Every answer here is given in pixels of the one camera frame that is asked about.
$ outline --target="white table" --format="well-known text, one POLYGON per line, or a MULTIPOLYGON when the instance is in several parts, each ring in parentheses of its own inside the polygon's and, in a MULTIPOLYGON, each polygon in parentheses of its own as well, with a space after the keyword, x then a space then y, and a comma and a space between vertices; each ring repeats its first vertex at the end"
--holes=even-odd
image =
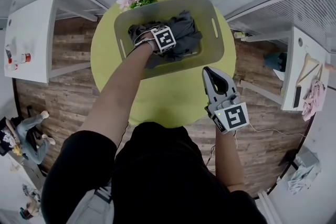
MULTIPOLYGON (((5 76, 48 83, 50 78, 91 66, 90 62, 85 62, 51 69, 54 25, 58 8, 93 22, 97 21, 96 16, 60 0, 37 0, 13 12, 7 21, 5 45, 14 45, 17 57, 30 53, 32 59, 30 62, 18 65, 17 70, 5 68, 5 76)), ((6 52, 4 54, 6 64, 8 58, 6 52)))
MULTIPOLYGON (((303 97, 309 91, 311 81, 313 78, 317 76, 320 69, 320 67, 316 68, 300 83, 302 87, 300 102, 297 108, 293 108, 296 84, 300 76, 300 72, 303 68, 306 54, 309 54, 312 58, 318 60, 322 64, 330 63, 330 54, 315 40, 313 40, 311 37, 309 37, 296 27, 292 27, 290 31, 247 37, 245 38, 245 41, 254 42, 264 40, 283 40, 283 39, 288 39, 288 51, 287 51, 285 79, 282 86, 281 95, 276 95, 246 81, 241 81, 240 86, 243 88, 248 88, 253 91, 256 91, 264 95, 265 97, 281 104, 282 110, 302 111, 303 97)), ((315 65, 316 64, 314 63, 310 63, 309 65, 307 65, 304 74, 308 73, 308 71, 311 70, 315 65)), ((321 81, 325 87, 328 86, 328 79, 329 79, 329 70, 323 68, 321 81)))

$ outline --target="light blue cloth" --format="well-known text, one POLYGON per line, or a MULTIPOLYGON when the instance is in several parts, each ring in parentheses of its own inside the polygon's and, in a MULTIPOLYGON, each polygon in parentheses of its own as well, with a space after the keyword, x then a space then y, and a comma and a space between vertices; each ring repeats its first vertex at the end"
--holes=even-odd
POLYGON ((22 152, 25 153, 27 157, 36 164, 41 164, 47 154, 50 143, 48 140, 43 139, 42 145, 37 150, 34 150, 34 148, 27 141, 26 137, 28 130, 33 128, 36 124, 40 124, 42 121, 43 118, 41 114, 39 114, 35 117, 25 119, 16 127, 16 133, 20 139, 22 152))

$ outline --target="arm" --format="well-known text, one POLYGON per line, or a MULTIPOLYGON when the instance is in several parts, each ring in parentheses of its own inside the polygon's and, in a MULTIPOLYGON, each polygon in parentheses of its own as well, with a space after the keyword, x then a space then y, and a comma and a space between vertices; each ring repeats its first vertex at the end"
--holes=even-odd
POLYGON ((142 71, 152 52, 151 45, 144 43, 128 55, 111 75, 79 131, 94 131, 108 137, 115 145, 120 143, 142 71))
POLYGON ((216 177, 231 191, 245 190, 244 171, 233 132, 222 134, 216 128, 216 177))

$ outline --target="yellow-green table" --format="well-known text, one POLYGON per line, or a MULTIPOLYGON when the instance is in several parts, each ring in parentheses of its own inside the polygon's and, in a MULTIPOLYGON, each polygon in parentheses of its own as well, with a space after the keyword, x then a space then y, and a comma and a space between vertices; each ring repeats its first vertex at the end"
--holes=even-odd
MULTIPOLYGON (((208 66, 233 76, 236 64, 234 40, 227 22, 216 7, 215 10, 225 51, 220 61, 208 66)), ((100 91, 122 61, 114 33, 114 21, 119 14, 119 5, 114 4, 102 17, 92 40, 91 68, 100 91)), ((154 121, 166 128, 174 128, 205 116, 208 97, 204 92, 202 69, 200 66, 141 80, 130 123, 154 121)))

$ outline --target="gray cloth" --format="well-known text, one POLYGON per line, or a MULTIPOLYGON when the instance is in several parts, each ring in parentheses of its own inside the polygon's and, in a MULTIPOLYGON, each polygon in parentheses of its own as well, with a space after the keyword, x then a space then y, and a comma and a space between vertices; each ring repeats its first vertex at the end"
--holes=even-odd
POLYGON ((39 114, 35 117, 25 119, 16 127, 16 132, 20 139, 22 152, 26 153, 28 159, 31 159, 36 164, 41 164, 44 157, 47 155, 50 143, 48 140, 43 139, 42 145, 37 150, 34 150, 34 148, 27 141, 26 137, 27 132, 35 125, 40 124, 42 121, 43 118, 41 114, 39 114))
POLYGON ((128 33, 134 42, 141 33, 153 26, 161 27, 164 25, 170 27, 176 45, 162 55, 152 54, 146 64, 146 68, 154 68, 164 62, 181 61, 184 55, 191 54, 197 48, 202 38, 201 32, 196 30, 193 17, 187 11, 181 12, 179 16, 172 17, 170 20, 149 22, 145 25, 132 25, 128 29, 128 33))

